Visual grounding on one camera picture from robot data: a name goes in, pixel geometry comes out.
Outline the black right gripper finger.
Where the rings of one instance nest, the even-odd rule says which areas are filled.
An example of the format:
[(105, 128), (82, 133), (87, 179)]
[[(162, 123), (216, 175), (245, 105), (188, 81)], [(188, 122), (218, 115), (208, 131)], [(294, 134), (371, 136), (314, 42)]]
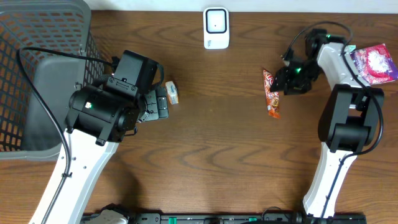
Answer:
[(270, 92), (280, 91), (283, 91), (284, 93), (287, 91), (286, 81), (283, 78), (275, 77), (270, 87)]
[(290, 76), (290, 67), (284, 66), (278, 71), (276, 71), (274, 75), (274, 80), (277, 82), (286, 82), (289, 79)]

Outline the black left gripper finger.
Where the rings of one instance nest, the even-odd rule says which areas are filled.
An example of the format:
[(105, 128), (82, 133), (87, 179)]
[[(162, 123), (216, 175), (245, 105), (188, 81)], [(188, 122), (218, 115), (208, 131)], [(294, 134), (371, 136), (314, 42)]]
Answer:
[(169, 117), (169, 109), (167, 102), (167, 92), (164, 87), (158, 87), (156, 89), (156, 98), (157, 98), (157, 108), (159, 119), (166, 119)]
[(146, 95), (142, 95), (139, 98), (139, 109), (140, 113), (138, 116), (138, 122), (143, 123), (146, 121), (155, 121), (159, 118), (159, 110), (157, 106), (157, 97), (155, 90), (150, 91)]

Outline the orange Top chocolate bar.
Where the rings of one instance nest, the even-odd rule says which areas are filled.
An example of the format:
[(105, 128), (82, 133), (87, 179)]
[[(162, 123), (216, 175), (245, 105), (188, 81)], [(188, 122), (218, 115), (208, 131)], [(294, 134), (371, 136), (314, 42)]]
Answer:
[(263, 70), (262, 74), (264, 79), (264, 91), (266, 94), (268, 114), (273, 118), (280, 118), (279, 94), (278, 92), (271, 92), (271, 86), (273, 84), (274, 78), (266, 69)]

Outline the small orange white candy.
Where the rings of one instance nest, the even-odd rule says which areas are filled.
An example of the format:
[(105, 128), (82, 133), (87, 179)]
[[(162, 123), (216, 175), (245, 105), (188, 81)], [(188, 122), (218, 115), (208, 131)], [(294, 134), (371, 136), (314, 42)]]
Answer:
[(165, 88), (167, 92), (167, 98), (171, 105), (179, 104), (179, 97), (177, 87), (175, 86), (173, 81), (168, 81), (165, 83)]

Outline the mint green snack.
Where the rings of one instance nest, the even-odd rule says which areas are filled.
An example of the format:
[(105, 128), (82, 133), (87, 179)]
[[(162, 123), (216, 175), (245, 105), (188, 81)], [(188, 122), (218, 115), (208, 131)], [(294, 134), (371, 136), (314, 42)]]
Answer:
[(348, 46), (346, 46), (346, 48), (345, 48), (345, 51), (348, 52), (348, 53), (351, 53), (351, 52), (353, 52), (354, 50), (356, 50), (356, 46), (355, 46), (355, 45), (348, 45)]

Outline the red purple snack bag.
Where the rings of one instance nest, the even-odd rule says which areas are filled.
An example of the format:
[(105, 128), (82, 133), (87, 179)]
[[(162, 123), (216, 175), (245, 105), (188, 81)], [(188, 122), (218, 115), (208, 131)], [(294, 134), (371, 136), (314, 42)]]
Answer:
[(397, 67), (385, 44), (379, 44), (350, 53), (355, 67), (370, 85), (397, 80)]

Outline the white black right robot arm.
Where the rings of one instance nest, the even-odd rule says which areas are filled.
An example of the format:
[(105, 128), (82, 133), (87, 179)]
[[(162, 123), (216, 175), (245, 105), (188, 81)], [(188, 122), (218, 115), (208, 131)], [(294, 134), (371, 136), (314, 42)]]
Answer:
[(355, 73), (346, 51), (349, 41), (312, 29), (305, 35), (306, 60), (287, 49), (285, 66), (277, 71), (271, 92), (299, 95), (311, 90), (324, 73), (330, 97), (318, 123), (321, 156), (312, 184), (303, 198), (305, 218), (314, 223), (333, 220), (335, 202), (345, 176), (355, 159), (372, 151), (379, 143), (384, 120), (384, 92), (369, 86)]

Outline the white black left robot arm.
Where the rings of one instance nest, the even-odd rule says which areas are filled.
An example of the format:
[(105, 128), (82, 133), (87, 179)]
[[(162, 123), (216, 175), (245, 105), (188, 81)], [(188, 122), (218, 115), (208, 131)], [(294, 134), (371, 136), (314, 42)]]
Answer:
[(166, 91), (154, 82), (164, 67), (125, 50), (113, 58), (112, 75), (103, 75), (69, 99), (62, 147), (31, 223), (79, 223), (95, 184), (124, 136), (137, 123), (169, 116)]

